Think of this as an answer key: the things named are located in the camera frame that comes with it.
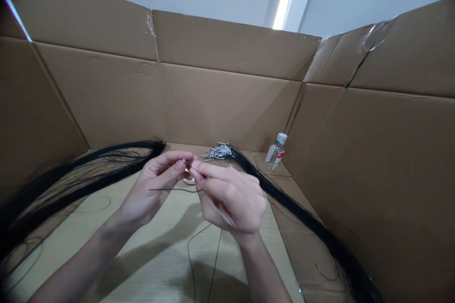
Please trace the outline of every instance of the cardboard flap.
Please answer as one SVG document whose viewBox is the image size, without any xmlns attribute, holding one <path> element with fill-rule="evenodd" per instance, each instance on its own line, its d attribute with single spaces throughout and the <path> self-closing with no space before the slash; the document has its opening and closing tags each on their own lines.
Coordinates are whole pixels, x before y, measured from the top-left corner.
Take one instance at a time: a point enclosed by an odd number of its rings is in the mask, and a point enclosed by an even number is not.
<svg viewBox="0 0 455 303">
<path fill-rule="evenodd" d="M 351 86 L 455 97 L 455 0 L 399 15 Z"/>
<path fill-rule="evenodd" d="M 0 0 L 0 36 L 26 38 L 5 0 Z"/>
<path fill-rule="evenodd" d="M 35 58 L 31 43 L 0 37 L 0 201 L 47 163 L 88 150 Z"/>
<path fill-rule="evenodd" d="M 303 80 L 320 37 L 153 11 L 161 62 Z"/>
<path fill-rule="evenodd" d="M 322 41 L 305 76 L 305 82 L 346 86 L 354 76 L 367 52 L 373 24 Z"/>
<path fill-rule="evenodd" d="M 341 90 L 307 86 L 283 162 L 386 301 L 450 302 L 455 99 Z"/>
<path fill-rule="evenodd" d="M 36 45 L 90 148 L 165 139 L 158 63 Z"/>
<path fill-rule="evenodd" d="M 157 60 L 145 7 L 125 0 L 12 0 L 33 41 Z"/>
<path fill-rule="evenodd" d="M 168 139 L 266 151 L 283 131 L 301 82 L 162 63 Z"/>
</svg>

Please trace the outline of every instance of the bottle label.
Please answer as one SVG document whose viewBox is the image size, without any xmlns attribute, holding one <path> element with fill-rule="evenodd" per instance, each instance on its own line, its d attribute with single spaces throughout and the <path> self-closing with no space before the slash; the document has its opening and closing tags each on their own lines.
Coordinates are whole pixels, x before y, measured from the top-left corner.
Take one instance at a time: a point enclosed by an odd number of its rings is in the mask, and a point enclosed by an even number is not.
<svg viewBox="0 0 455 303">
<path fill-rule="evenodd" d="M 275 163 L 273 164 L 272 170 L 275 170 L 278 168 L 278 166 L 280 165 L 281 159 L 283 158 L 283 155 L 284 155 L 283 151 L 278 153 L 278 155 L 276 156 Z"/>
</svg>

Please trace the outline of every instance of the bottle cap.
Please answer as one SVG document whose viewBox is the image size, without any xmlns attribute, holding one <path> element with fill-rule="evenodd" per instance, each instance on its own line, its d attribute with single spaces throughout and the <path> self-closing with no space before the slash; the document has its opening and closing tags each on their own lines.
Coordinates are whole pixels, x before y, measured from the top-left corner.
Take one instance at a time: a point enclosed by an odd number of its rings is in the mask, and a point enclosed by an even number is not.
<svg viewBox="0 0 455 303">
<path fill-rule="evenodd" d="M 276 137 L 276 142 L 275 143 L 283 145 L 286 142 L 287 138 L 288 138 L 288 135 L 283 134 L 283 133 L 279 133 L 278 136 Z"/>
</svg>

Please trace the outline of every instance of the small plastic bottle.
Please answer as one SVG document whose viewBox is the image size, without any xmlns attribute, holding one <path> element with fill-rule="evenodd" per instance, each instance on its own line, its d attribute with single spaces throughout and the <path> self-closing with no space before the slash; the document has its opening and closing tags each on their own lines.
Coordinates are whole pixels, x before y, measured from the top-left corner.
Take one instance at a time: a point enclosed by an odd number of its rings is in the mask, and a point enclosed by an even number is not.
<svg viewBox="0 0 455 303">
<path fill-rule="evenodd" d="M 269 170 L 275 170 L 280 165 L 280 162 L 284 155 L 284 143 L 288 135 L 279 133 L 276 137 L 275 144 L 272 144 L 269 148 L 269 152 L 267 153 L 267 157 L 265 159 L 265 164 Z"/>
</svg>

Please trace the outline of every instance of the hand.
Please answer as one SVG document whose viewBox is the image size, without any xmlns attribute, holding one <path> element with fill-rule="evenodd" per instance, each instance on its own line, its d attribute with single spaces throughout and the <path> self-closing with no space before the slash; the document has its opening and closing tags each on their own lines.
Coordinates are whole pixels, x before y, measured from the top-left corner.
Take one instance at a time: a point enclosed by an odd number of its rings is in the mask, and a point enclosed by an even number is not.
<svg viewBox="0 0 455 303">
<path fill-rule="evenodd" d="M 258 233 L 266 199 L 257 178 L 200 161 L 193 162 L 190 173 L 205 220 L 231 232 L 239 244 Z"/>
<path fill-rule="evenodd" d="M 192 178 L 185 172 L 187 165 L 182 159 L 193 162 L 198 158 L 189 151 L 168 151 L 147 162 L 114 213 L 116 223 L 134 229 L 148 224 L 163 205 L 170 189 L 182 178 Z"/>
</svg>

